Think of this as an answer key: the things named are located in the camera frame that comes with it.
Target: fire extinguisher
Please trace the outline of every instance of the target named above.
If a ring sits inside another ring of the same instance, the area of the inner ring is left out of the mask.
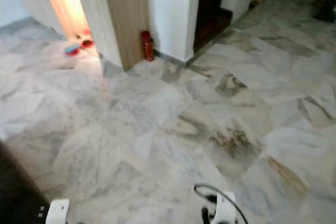
[[[145,58],[147,61],[153,61],[154,60],[154,40],[151,37],[151,34],[149,31],[143,31],[142,34],[142,42],[144,45],[145,50]]]

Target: staircase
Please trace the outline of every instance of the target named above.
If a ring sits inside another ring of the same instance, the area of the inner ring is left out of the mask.
[[[221,8],[222,0],[199,0],[194,50],[219,35],[232,20],[232,11]]]

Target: floor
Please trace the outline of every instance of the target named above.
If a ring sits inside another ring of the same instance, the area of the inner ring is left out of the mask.
[[[41,25],[2,29],[1,141],[70,223],[202,223],[199,182],[250,223],[334,223],[336,25],[309,1],[267,0],[188,69],[102,76]]]

